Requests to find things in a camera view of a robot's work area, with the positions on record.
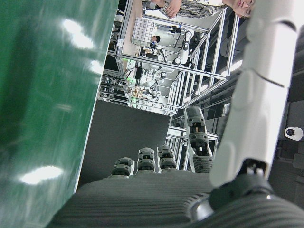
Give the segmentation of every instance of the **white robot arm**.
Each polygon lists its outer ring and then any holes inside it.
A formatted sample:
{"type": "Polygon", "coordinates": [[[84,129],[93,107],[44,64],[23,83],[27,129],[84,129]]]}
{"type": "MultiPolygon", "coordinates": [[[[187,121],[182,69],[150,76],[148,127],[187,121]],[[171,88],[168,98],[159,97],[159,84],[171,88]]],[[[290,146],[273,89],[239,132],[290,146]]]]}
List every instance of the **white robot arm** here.
{"type": "Polygon", "coordinates": [[[241,172],[269,176],[304,24],[302,0],[257,0],[247,29],[243,73],[210,173],[218,187],[241,172]]]}
{"type": "Polygon", "coordinates": [[[180,51],[180,63],[185,64],[188,60],[189,56],[189,43],[191,38],[193,37],[194,31],[189,30],[185,32],[183,46],[180,51]]]}

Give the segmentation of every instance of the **green panel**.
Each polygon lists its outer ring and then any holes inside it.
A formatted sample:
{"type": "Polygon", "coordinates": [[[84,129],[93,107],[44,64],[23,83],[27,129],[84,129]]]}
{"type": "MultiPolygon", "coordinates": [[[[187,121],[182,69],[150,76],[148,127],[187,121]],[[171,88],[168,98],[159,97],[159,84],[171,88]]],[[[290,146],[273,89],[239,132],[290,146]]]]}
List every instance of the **green panel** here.
{"type": "Polygon", "coordinates": [[[0,227],[44,227],[76,187],[118,0],[2,0],[0,227]]]}

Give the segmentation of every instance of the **wall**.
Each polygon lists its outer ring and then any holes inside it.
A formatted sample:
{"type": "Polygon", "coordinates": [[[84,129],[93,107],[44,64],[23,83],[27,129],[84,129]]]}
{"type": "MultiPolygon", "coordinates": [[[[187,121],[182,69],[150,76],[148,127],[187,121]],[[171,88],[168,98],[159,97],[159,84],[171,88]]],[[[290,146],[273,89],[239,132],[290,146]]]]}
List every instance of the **wall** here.
{"type": "Polygon", "coordinates": [[[97,100],[80,175],[80,185],[106,178],[122,157],[137,162],[138,151],[164,145],[169,117],[97,100]]]}
{"type": "Polygon", "coordinates": [[[44,227],[73,194],[117,5],[1,2],[1,227],[44,227]]]}

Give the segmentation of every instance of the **robotic hand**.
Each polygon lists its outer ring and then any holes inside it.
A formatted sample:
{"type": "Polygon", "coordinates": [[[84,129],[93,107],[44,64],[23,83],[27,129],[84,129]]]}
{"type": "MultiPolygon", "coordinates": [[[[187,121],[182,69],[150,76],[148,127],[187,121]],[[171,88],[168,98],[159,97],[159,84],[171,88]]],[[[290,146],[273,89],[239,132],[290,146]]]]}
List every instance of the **robotic hand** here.
{"type": "Polygon", "coordinates": [[[243,72],[210,173],[221,186],[242,173],[270,173],[304,18],[300,0],[257,0],[247,28],[243,72]]]}
{"type": "Polygon", "coordinates": [[[189,161],[192,172],[210,172],[213,159],[201,109],[197,106],[186,108],[185,120],[187,138],[190,144],[189,161]]]}
{"type": "Polygon", "coordinates": [[[148,87],[149,89],[147,89],[147,91],[142,94],[142,97],[144,99],[148,99],[148,100],[152,100],[152,99],[156,98],[156,101],[158,101],[160,98],[160,95],[162,93],[161,93],[161,91],[158,91],[155,88],[155,85],[163,83],[166,78],[166,75],[167,75],[166,72],[161,72],[158,75],[159,77],[157,77],[155,80],[151,80],[151,81],[143,83],[142,86],[148,87]]]}

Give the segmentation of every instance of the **person's hand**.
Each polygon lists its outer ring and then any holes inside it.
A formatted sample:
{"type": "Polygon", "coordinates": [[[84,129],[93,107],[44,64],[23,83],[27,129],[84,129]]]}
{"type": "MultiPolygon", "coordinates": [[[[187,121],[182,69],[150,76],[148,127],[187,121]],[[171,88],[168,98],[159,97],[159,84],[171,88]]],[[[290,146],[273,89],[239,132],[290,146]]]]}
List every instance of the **person's hand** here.
{"type": "Polygon", "coordinates": [[[171,0],[169,6],[166,9],[168,18],[174,18],[177,12],[180,10],[182,0],[171,0]]]}

